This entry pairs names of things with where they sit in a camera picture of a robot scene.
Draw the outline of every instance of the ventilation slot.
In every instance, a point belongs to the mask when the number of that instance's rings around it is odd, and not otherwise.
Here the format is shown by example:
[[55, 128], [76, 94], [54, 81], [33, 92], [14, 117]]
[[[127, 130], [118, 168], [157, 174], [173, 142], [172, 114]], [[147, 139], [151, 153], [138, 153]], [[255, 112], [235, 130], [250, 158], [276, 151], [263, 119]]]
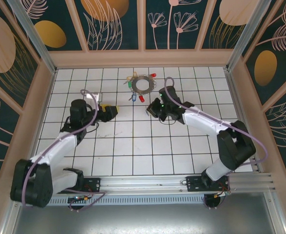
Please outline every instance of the ventilation slot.
[[[48, 206], [68, 206], [74, 196], [57, 196], [53, 197]], [[85, 201], [77, 201], [72, 204], [88, 205], [94, 202], [98, 196]], [[160, 204], [196, 204], [203, 203], [203, 195], [106, 195], [95, 205], [160, 205]]]

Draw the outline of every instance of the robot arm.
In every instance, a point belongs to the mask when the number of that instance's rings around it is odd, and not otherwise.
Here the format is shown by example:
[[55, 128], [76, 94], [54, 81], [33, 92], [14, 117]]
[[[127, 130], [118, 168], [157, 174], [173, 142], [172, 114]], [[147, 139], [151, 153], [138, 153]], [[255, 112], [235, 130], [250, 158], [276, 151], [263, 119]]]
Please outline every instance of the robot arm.
[[[70, 116], [66, 119], [63, 128], [60, 130], [58, 141], [62, 136], [72, 133], [75, 130], [86, 126], [95, 114], [95, 110], [85, 100], [77, 99], [72, 101]], [[118, 114], [117, 106], [98, 106], [96, 119], [107, 122]], [[83, 172], [73, 168], [61, 168], [59, 163], [62, 158], [74, 149], [85, 137], [87, 130], [70, 135], [59, 141], [47, 154], [38, 162], [28, 180], [25, 201], [38, 207], [45, 207], [53, 194], [71, 188], [80, 191], [83, 188]], [[17, 162], [14, 170], [13, 182], [10, 197], [14, 201], [21, 201], [22, 187], [31, 165], [43, 154], [45, 150], [29, 160], [21, 159]]]
[[[167, 89], [170, 96], [175, 101], [182, 104], [174, 87], [168, 86]], [[185, 102], [183, 105], [194, 110], [195, 113], [181, 108], [168, 98], [164, 88], [161, 89], [159, 93], [162, 103], [160, 99], [156, 98], [147, 108], [147, 111], [153, 117], [164, 121], [166, 117], [170, 116], [173, 120], [195, 127], [210, 136], [217, 137], [220, 158], [204, 170], [201, 176], [201, 180], [207, 188], [215, 181], [218, 181], [222, 176], [237, 169], [249, 157], [255, 154], [254, 144], [249, 137], [233, 131], [231, 128], [228, 128], [217, 121], [211, 120], [207, 117], [210, 115], [202, 112], [190, 102]], [[219, 121], [232, 125], [244, 132], [248, 132], [244, 123], [239, 120], [235, 123], [223, 120]]]

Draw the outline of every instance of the white tiled floor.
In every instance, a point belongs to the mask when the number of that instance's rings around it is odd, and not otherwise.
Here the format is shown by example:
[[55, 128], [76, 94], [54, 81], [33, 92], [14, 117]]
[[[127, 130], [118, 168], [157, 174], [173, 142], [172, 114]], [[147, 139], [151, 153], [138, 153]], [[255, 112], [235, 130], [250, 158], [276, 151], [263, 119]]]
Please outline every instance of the white tiled floor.
[[[129, 101], [126, 78], [156, 73], [156, 87], [144, 96], [145, 102]], [[221, 67], [154, 67], [58, 70], [47, 109], [40, 152], [57, 137], [69, 115], [71, 101], [82, 98], [80, 89], [103, 93], [103, 104], [118, 105], [117, 117], [88, 133], [60, 163], [82, 169], [86, 176], [165, 175], [201, 173], [218, 159], [215, 136], [166, 120], [163, 125], [146, 113], [146, 108], [172, 77], [182, 101], [195, 104], [208, 114], [234, 122], [237, 119], [229, 87]], [[251, 172], [244, 166], [236, 172]]]

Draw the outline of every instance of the gray floor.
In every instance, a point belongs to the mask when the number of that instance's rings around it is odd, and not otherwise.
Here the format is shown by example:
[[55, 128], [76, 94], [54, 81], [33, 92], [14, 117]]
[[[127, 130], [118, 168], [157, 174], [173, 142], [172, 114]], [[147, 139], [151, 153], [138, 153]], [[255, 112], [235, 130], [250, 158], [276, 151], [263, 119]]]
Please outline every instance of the gray floor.
[[196, 205], [23, 210], [15, 234], [273, 234], [262, 194], [233, 194], [217, 210]]

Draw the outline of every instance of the black bracket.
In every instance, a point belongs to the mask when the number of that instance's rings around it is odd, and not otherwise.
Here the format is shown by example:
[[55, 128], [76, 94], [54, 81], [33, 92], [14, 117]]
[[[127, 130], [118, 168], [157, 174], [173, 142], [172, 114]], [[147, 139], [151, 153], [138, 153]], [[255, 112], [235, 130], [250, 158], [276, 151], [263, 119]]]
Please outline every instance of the black bracket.
[[188, 176], [186, 177], [186, 184], [188, 192], [218, 192], [222, 191], [224, 186], [227, 190], [228, 188], [228, 177], [223, 176], [215, 183], [211, 184], [208, 188], [202, 183], [202, 177], [198, 176]]
[[[84, 178], [81, 192], [97, 193], [100, 190], [100, 178]], [[68, 191], [61, 191], [58, 194], [76, 194]]]

